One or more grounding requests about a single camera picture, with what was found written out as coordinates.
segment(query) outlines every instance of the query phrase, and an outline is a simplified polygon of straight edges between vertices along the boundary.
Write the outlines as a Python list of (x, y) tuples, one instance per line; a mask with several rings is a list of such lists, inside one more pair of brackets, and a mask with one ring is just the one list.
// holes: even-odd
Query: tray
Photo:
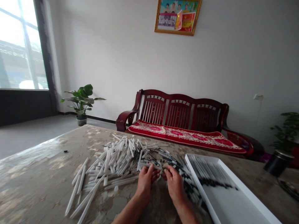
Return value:
[[(221, 186), (201, 185), (190, 162), (192, 156), (219, 164), (238, 190), (235, 188), (226, 189)], [(195, 154), (186, 154), (185, 159), (215, 224), (281, 223), (220, 159)]]

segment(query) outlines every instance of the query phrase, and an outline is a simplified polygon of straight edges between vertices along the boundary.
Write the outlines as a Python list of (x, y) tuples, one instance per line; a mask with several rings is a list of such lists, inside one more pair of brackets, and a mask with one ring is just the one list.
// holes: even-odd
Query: finger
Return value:
[(160, 170), (154, 170), (153, 173), (152, 173), (152, 176), (155, 176), (155, 175), (157, 175), (158, 173), (160, 173)]
[(170, 165), (165, 166), (164, 168), (166, 168), (167, 170), (169, 170), (171, 172), (172, 175), (178, 175), (178, 172), (175, 168), (173, 168)]
[(152, 177), (152, 180), (151, 180), (152, 184), (159, 178), (159, 176), (160, 176), (160, 174), (157, 174)]
[(140, 174), (141, 174), (141, 175), (145, 175), (145, 174), (147, 173), (147, 169), (148, 169), (147, 166), (143, 166), (142, 169), (141, 169), (141, 171), (140, 171), (140, 173), (139, 173), (139, 175), (140, 175)]
[(151, 163), (147, 173), (151, 176), (154, 171), (154, 165)]
[(172, 180), (172, 175), (171, 175), (171, 173), (169, 172), (169, 170), (164, 169), (164, 173), (165, 173), (165, 175), (166, 175), (166, 177), (167, 177), (167, 180)]
[(163, 180), (167, 181), (167, 177), (165, 174), (162, 174), (162, 178), (163, 178)]

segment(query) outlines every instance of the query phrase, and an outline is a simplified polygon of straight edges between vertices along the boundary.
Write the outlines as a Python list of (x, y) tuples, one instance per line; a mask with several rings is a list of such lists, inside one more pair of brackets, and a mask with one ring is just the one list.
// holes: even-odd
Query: wooden sofa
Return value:
[(132, 125), (136, 116), (136, 120), (199, 132), (223, 130), (231, 142), (247, 151), (246, 158), (258, 160), (264, 154), (263, 146), (248, 135), (230, 130), (226, 123), (228, 112), (227, 104), (215, 100), (141, 89), (137, 92), (133, 109), (122, 112), (116, 126), (118, 131), (125, 132), (126, 126)]

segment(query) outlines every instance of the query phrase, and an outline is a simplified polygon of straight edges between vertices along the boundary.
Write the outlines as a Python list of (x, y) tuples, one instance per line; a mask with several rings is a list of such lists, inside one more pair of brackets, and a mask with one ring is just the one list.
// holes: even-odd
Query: tile floor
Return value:
[[(87, 124), (116, 130), (115, 124), (90, 118)], [(0, 127), (0, 160), (76, 128), (76, 117), (72, 114)]]

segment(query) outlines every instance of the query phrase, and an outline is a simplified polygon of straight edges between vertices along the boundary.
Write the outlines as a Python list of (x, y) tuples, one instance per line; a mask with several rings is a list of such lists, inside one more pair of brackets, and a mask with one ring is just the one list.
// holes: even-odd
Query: picture frame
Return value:
[(159, 0), (155, 32), (194, 36), (202, 0)]

